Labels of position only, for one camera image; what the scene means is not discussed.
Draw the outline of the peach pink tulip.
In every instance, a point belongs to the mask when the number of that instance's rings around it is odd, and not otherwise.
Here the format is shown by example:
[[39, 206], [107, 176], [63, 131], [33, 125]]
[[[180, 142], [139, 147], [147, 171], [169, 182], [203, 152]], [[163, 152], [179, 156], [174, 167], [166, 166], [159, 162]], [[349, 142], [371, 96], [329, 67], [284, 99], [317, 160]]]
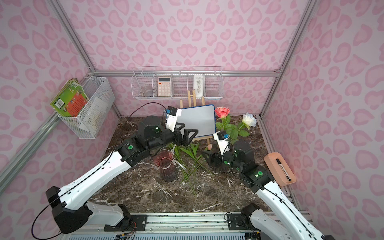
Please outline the peach pink tulip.
[[193, 150], [195, 160], [199, 161], [200, 159], [204, 159], [205, 162], [208, 164], [208, 166], [212, 167], [213, 166], [213, 163], [211, 160], [212, 147], [213, 147], [212, 144], [208, 144], [205, 147], [201, 146], [199, 143], [191, 144], [191, 148]]

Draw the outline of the blue framed whiteboard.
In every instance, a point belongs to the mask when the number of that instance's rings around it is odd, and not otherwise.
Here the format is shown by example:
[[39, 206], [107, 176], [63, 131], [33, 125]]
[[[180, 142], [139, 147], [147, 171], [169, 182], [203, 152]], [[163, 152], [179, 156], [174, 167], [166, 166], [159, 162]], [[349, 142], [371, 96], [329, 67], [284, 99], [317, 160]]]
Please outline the blue framed whiteboard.
[[211, 136], [216, 132], [215, 106], [206, 105], [182, 109], [177, 123], [185, 124], [181, 130], [182, 134], [184, 134], [185, 129], [197, 129], [196, 138]]

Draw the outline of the wooden easel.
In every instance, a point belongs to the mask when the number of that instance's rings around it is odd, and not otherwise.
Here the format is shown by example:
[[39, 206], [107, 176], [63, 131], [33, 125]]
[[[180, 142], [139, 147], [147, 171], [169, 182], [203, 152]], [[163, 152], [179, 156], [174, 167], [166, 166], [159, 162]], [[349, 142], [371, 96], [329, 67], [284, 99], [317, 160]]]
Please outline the wooden easel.
[[[199, 107], [200, 105], [197, 104], [197, 97], [196, 97], [196, 91], [195, 90], [187, 90], [187, 98], [188, 98], [188, 107], [191, 108], [191, 107]], [[206, 102], [205, 102], [205, 98], [204, 97], [201, 97], [201, 100], [202, 100], [202, 104], [201, 106], [205, 106], [206, 105]], [[184, 108], [184, 102], [183, 102], [183, 99], [180, 99], [180, 108], [183, 109]], [[207, 147], [209, 147], [209, 145], [211, 144], [211, 139], [213, 137], [212, 136], [205, 136], [205, 137], [196, 137], [194, 138], [193, 142], [197, 142], [197, 141], [206, 141], [207, 143]]]

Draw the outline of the white rose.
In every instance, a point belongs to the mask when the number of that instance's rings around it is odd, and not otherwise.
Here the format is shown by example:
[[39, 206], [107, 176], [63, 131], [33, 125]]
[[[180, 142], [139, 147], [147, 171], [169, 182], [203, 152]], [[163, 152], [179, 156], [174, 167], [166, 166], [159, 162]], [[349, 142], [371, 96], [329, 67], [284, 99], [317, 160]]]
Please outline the white rose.
[[243, 115], [242, 121], [234, 125], [230, 134], [230, 143], [233, 145], [239, 137], [248, 137], [250, 128], [256, 127], [257, 119], [250, 113]]

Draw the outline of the pink rose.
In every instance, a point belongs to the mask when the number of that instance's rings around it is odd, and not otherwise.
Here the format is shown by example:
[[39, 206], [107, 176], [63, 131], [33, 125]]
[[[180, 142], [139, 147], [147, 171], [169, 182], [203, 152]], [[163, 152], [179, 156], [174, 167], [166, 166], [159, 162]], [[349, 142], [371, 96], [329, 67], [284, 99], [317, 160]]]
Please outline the pink rose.
[[225, 131], [230, 138], [230, 144], [233, 145], [238, 138], [238, 127], [231, 124], [230, 109], [226, 107], [218, 107], [215, 109], [215, 114], [219, 118], [216, 122], [216, 128], [219, 131]]

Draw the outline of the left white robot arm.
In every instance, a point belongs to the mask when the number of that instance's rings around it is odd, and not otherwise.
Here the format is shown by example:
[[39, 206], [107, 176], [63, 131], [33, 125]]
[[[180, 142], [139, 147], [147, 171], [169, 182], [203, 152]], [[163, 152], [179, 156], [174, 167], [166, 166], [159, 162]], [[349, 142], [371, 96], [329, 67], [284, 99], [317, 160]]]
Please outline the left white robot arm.
[[154, 149], [170, 143], [188, 146], [198, 134], [170, 116], [163, 125], [160, 117], [144, 118], [137, 132], [117, 146], [111, 154], [87, 173], [61, 188], [46, 191], [56, 224], [63, 234], [73, 233], [87, 225], [103, 225], [106, 232], [130, 232], [136, 229], [125, 205], [102, 206], [89, 198], [108, 182], [151, 155]]

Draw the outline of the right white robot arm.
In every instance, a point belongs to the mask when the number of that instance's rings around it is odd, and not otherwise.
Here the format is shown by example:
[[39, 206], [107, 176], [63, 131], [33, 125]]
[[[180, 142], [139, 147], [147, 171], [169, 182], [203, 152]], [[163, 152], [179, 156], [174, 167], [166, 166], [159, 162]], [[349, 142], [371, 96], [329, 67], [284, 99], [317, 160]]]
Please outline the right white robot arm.
[[272, 240], [332, 240], [315, 228], [283, 194], [272, 174], [256, 164], [252, 147], [238, 141], [230, 145], [219, 140], [218, 151], [203, 151], [202, 155], [211, 167], [227, 166], [238, 172], [236, 178], [251, 189], [273, 211], [279, 222], [269, 217], [255, 204], [241, 210], [248, 228], [255, 228]]

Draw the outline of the pink calculator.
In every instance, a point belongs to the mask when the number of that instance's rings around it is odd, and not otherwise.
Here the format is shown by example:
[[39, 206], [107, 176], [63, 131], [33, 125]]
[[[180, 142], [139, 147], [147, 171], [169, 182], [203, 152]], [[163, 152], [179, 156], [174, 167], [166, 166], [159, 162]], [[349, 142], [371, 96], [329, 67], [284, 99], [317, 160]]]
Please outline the pink calculator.
[[172, 83], [170, 77], [158, 78], [158, 96], [171, 97], [172, 96]]

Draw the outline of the white remote control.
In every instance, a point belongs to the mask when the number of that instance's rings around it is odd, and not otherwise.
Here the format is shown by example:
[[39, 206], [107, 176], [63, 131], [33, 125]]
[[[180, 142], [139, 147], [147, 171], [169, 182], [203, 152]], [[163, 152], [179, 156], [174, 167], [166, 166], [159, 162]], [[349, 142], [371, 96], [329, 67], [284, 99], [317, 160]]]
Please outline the white remote control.
[[193, 76], [193, 88], [195, 91], [196, 97], [203, 97], [205, 95], [205, 77], [204, 75], [194, 75]]

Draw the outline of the pink eraser holder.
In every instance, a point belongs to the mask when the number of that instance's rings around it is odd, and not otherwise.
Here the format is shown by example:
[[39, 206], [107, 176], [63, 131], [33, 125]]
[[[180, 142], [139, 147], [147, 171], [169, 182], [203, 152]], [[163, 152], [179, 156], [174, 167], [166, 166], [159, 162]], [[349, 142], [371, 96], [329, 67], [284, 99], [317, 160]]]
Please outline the pink eraser holder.
[[[283, 166], [285, 167], [286, 171], [290, 175], [292, 181], [289, 182], [283, 173], [282, 169], [278, 165], [276, 159], [279, 159]], [[280, 153], [274, 152], [274, 153], [269, 153], [264, 157], [264, 161], [268, 166], [268, 169], [270, 170], [271, 174], [273, 175], [275, 181], [278, 183], [280, 187], [285, 187], [291, 184], [294, 184], [297, 181], [297, 178], [293, 171], [290, 169], [289, 165], [283, 158], [283, 156]]]

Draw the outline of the black marker pen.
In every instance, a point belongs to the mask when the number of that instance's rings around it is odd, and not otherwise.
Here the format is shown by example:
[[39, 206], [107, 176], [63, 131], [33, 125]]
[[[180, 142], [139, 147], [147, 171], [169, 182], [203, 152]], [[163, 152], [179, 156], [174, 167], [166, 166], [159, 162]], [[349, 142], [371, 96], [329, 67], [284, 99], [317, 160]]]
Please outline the black marker pen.
[[286, 169], [285, 169], [285, 167], [283, 166], [283, 164], [281, 163], [281, 161], [280, 161], [279, 159], [276, 159], [276, 161], [277, 161], [278, 165], [280, 166], [280, 168], [282, 169], [283, 173], [285, 174], [287, 180], [288, 180], [289, 182], [291, 182], [292, 179], [291, 179], [290, 175], [288, 174], [288, 172], [286, 171]]

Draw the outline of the white mesh side basket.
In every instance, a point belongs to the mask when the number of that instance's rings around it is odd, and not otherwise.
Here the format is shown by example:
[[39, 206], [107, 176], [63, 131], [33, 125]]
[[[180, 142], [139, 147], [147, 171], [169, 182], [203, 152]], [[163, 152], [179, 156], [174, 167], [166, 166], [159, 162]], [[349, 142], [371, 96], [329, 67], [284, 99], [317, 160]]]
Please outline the white mesh side basket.
[[79, 139], [95, 139], [115, 101], [107, 78], [90, 77], [83, 90], [89, 101], [76, 117], [59, 118], [77, 135]]

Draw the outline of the green red booklet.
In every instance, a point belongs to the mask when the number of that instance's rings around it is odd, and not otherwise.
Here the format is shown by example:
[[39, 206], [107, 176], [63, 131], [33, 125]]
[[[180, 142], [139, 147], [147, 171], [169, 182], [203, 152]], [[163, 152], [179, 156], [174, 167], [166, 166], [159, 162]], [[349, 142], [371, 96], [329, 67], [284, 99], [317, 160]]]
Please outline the green red booklet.
[[53, 98], [51, 107], [63, 117], [77, 117], [88, 103], [89, 98], [77, 79], [67, 81]]

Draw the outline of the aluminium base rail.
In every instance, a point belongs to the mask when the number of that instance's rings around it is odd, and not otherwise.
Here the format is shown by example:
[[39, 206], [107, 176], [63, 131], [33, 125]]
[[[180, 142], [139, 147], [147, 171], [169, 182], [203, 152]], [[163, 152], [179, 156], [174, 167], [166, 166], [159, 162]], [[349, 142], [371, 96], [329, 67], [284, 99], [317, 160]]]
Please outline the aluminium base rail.
[[273, 212], [257, 210], [255, 220], [241, 213], [135, 214], [135, 232], [106, 232], [85, 226], [61, 240], [292, 240]]

